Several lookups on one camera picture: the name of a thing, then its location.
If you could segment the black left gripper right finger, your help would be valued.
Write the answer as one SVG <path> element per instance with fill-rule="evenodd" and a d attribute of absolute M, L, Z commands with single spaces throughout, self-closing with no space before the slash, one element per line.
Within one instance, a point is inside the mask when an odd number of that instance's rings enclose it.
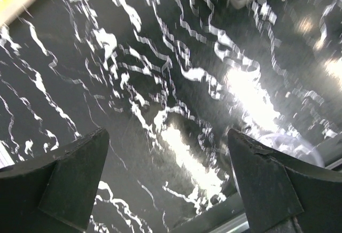
<path fill-rule="evenodd" d="M 230 129 L 228 151 L 250 232 L 341 232 L 341 173 Z"/>

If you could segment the clear drinking glass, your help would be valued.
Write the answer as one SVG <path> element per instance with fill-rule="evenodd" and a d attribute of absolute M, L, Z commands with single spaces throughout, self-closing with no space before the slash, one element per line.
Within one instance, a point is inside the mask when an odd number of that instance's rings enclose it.
<path fill-rule="evenodd" d="M 260 142 L 301 161 L 324 168 L 324 161 L 320 153 L 301 137 L 268 134 L 261 137 Z"/>

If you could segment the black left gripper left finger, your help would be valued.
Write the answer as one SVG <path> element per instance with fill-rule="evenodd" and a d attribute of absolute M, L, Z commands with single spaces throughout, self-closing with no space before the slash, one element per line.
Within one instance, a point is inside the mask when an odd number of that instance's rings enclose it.
<path fill-rule="evenodd" d="M 95 131 L 1 169 L 1 232 L 85 232 L 110 136 Z"/>

